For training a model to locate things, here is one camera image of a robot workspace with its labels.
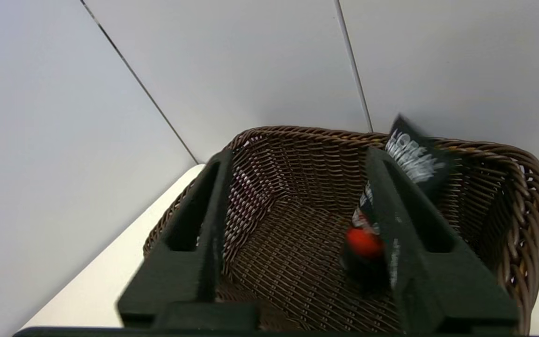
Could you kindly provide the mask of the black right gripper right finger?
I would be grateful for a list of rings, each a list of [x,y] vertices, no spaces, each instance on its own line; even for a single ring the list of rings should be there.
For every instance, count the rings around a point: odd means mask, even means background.
[[[380,149],[365,167],[402,330],[511,333],[515,302],[419,186]]]

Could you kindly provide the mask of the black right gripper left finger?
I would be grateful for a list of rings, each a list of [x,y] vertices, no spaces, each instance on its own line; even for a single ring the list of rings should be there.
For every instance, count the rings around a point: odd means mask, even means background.
[[[233,154],[214,155],[117,302],[126,328],[150,328],[174,303],[212,302],[225,247]]]

